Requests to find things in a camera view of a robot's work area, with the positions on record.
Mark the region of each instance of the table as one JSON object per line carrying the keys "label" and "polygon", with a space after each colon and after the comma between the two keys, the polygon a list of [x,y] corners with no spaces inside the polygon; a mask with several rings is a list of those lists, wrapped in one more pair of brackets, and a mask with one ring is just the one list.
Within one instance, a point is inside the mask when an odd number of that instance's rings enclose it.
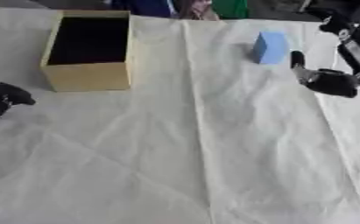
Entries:
{"label": "table", "polygon": [[348,71],[318,24],[133,17],[132,90],[59,94],[39,71],[55,16],[0,9],[0,81],[38,101],[0,121],[0,223],[360,223],[360,96],[248,56],[280,31]]}

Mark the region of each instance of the blue block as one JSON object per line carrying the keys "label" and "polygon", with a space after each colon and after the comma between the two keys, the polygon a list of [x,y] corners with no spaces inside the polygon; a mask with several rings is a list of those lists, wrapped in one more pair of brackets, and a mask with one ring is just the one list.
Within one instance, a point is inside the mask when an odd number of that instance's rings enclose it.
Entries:
{"label": "blue block", "polygon": [[253,48],[254,60],[259,64],[278,64],[288,53],[285,34],[262,31]]}

